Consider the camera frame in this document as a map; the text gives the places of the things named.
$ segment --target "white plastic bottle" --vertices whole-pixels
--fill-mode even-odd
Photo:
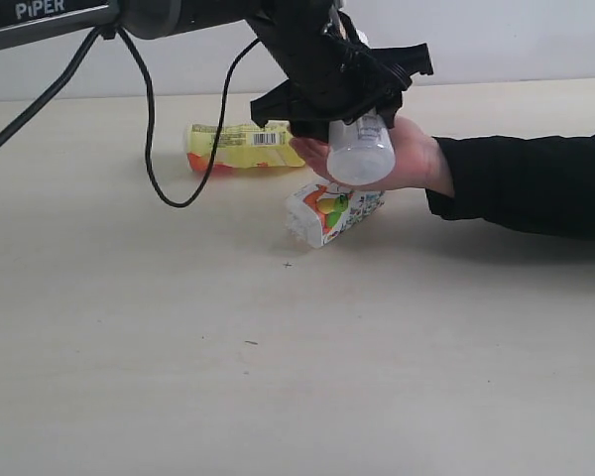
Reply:
[[[368,45],[366,35],[358,34]],[[332,122],[328,144],[328,172],[341,183],[351,186],[375,183],[387,177],[395,167],[395,151],[388,128],[375,110],[350,125]]]

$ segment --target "yellow package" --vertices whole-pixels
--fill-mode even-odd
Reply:
[[[193,170],[207,170],[215,135],[215,126],[201,124],[192,124],[185,131],[185,152]],[[289,123],[285,122],[269,123],[264,129],[255,124],[225,126],[214,166],[217,169],[303,167],[304,161],[289,145],[291,137]]]

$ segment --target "black cable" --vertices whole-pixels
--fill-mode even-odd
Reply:
[[[59,76],[59,78],[53,84],[51,84],[51,86],[49,86],[49,88],[44,91],[38,99],[32,102],[31,105],[27,107],[24,112],[22,112],[22,114],[20,114],[13,122],[5,127],[2,132],[0,132],[0,148],[4,146],[4,144],[20,129],[29,123],[29,121],[31,121],[31,119],[33,119],[44,106],[46,106],[55,96],[58,95],[58,93],[75,75],[77,69],[97,40],[97,37],[103,34],[104,31],[105,27],[93,28],[81,43],[77,53],[75,53],[74,57],[72,57],[72,60],[64,72]]]
[[[220,142],[220,134],[222,132],[224,122],[225,122],[225,112],[227,109],[227,96],[229,93],[229,83],[231,82],[231,76],[233,75],[234,70],[236,69],[236,66],[238,65],[240,60],[242,58],[244,58],[249,52],[251,52],[254,49],[254,47],[260,43],[260,40],[255,40],[247,48],[245,48],[240,53],[240,55],[238,55],[236,57],[234,62],[229,67],[229,70],[227,71],[227,77],[225,78],[223,91],[222,91],[222,106],[220,109],[220,118],[218,119],[218,127],[216,128],[216,136],[214,138],[214,143],[213,143],[213,147],[211,150],[211,156],[209,159],[209,164],[207,166],[207,170],[205,171],[202,181],[201,181],[200,185],[198,186],[198,188],[196,189],[196,191],[193,193],[193,195],[186,201],[175,202],[175,201],[172,201],[169,198],[167,198],[166,195],[164,194],[163,190],[159,186],[159,182],[157,181],[157,178],[155,177],[154,168],[153,168],[152,145],[154,142],[156,118],[155,118],[155,92],[154,92],[154,87],[152,84],[152,79],[150,77],[150,72],[148,71],[148,67],[146,66],[145,62],[141,58],[141,55],[139,54],[137,47],[135,47],[134,43],[132,42],[130,36],[126,33],[126,31],[119,28],[117,30],[117,32],[119,33],[119,36],[121,37],[123,42],[126,44],[126,47],[130,51],[132,58],[134,58],[135,62],[137,63],[137,66],[139,67],[139,70],[141,71],[141,74],[143,75],[143,78],[146,82],[146,96],[148,99],[148,131],[146,134],[146,151],[145,151],[146,157],[145,157],[145,160],[146,160],[146,169],[148,171],[148,177],[150,179],[150,183],[152,184],[152,187],[156,191],[159,198],[165,204],[167,204],[173,208],[187,208],[190,205],[192,205],[196,201],[198,196],[202,193],[205,186],[207,185],[209,176],[211,175],[211,173],[213,171],[214,162],[216,160],[216,153],[218,152],[218,145]]]

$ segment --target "robotic arm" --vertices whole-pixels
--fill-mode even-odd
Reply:
[[[142,40],[245,21],[288,80],[251,104],[264,127],[326,142],[329,124],[376,110],[389,128],[415,74],[433,74],[425,44],[374,50],[342,0],[0,0],[0,50],[103,25]]]

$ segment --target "barcode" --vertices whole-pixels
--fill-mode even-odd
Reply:
[[[261,132],[254,134],[254,146],[276,146],[278,134],[275,132]]]

